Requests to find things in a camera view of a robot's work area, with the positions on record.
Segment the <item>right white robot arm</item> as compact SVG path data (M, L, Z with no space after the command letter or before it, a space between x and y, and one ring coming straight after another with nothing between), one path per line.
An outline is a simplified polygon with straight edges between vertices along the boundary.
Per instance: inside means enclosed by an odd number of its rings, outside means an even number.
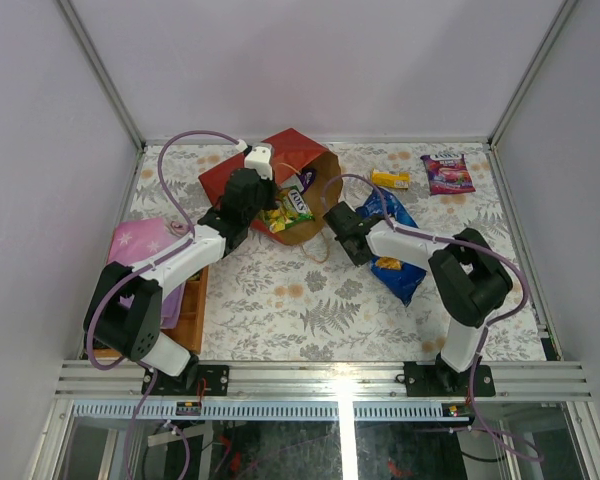
M513 287L502 258L470 228L452 238L437 237L380 215L363 218L345 202L328 210L324 220L355 265L388 257L432 275L451 317L436 382L447 394L462 392L471 383L469 368L481 347L486 321Z

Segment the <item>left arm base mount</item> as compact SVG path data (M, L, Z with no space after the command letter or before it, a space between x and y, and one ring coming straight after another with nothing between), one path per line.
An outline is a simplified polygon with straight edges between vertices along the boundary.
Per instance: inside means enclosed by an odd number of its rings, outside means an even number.
M177 377L158 373L151 389L152 396L224 397L228 393L230 367L220 364L198 364L192 374Z

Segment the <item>red paper bag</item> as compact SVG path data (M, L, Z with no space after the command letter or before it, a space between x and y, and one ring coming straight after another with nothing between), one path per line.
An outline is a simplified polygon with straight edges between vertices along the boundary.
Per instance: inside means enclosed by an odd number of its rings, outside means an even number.
M258 213L250 228L282 245L303 245L324 228L322 191L327 191L329 205L335 204L341 194L338 157L293 128L265 142L273 150L276 207Z

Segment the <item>blue silver chips bag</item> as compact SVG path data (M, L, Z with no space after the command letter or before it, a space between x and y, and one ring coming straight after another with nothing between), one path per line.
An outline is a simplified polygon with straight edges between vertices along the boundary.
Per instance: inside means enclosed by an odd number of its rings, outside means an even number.
M401 226L417 229L418 225L398 198L386 189L374 190L364 204L356 209L361 217L367 218L384 214ZM379 230L372 232L370 269L372 273L408 306L412 297L427 275L425 254L418 253L415 243L404 235L385 230L384 218L376 225Z

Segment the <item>purple candy bag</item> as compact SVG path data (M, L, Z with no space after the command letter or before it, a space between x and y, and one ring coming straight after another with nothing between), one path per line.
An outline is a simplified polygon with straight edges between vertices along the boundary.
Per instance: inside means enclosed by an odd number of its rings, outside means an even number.
M297 187L304 194L315 182L317 171L314 168L306 168L296 174Z
M475 191L464 154L423 155L421 160L431 195L456 195Z

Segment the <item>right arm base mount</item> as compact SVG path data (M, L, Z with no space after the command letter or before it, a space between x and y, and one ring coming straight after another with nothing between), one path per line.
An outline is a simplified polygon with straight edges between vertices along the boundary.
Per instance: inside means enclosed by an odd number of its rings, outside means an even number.
M404 362L403 375L407 395L410 397L467 397L471 369L457 373L444 363ZM478 364L473 382L475 397L496 396L491 369Z

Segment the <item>yellow snack bag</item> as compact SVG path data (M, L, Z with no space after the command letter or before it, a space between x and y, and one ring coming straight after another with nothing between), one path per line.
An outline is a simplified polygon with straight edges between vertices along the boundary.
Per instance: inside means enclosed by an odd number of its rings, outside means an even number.
M410 186L411 177L408 172L381 171L373 169L370 176L371 182L383 188L407 190Z

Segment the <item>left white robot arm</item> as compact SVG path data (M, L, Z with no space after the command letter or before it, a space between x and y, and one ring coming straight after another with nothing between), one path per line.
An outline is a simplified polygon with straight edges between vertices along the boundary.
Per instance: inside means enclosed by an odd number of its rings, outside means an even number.
M197 357L161 331L164 298L194 274L236 250L258 214L276 207L277 185L270 166L238 168L227 180L220 203L175 243L131 266L112 262L101 272L84 329L92 365L112 369L95 358L93 342L123 359L164 374L177 394L192 392L199 381Z

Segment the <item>green candy bag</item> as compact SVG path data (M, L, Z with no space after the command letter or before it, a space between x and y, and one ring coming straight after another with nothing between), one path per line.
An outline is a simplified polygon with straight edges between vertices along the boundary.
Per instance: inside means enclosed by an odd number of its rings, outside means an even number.
M280 233L314 219L297 186L282 188L275 197L275 204L273 210L262 210L259 213L259 219L271 233Z

